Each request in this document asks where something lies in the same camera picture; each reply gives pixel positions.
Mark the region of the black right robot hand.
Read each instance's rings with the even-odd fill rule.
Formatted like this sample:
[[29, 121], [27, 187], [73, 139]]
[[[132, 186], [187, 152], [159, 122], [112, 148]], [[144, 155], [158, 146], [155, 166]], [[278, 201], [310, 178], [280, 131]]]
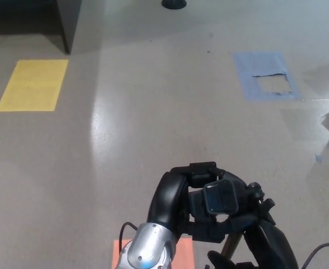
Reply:
[[251, 262], [234, 263], [216, 251], [207, 256], [215, 268], [298, 268], [294, 252], [284, 233], [270, 222], [260, 220], [247, 227], [244, 240], [252, 252], [257, 266]]

